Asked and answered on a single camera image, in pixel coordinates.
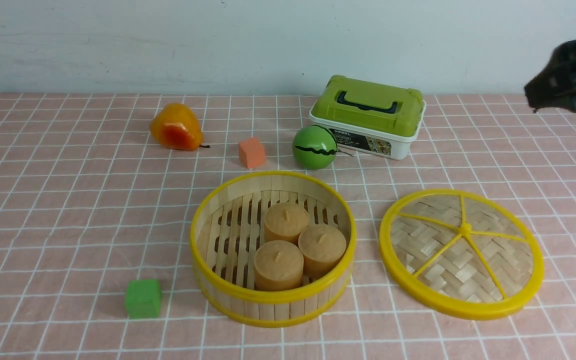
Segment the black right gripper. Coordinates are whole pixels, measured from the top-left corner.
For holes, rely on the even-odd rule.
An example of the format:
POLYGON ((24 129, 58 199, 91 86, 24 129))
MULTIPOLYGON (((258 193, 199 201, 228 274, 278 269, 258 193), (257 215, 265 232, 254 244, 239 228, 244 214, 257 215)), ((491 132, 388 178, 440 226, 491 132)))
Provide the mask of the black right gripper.
POLYGON ((563 109, 576 114, 576 39, 554 48, 546 66, 524 86, 524 92, 534 113, 563 109))

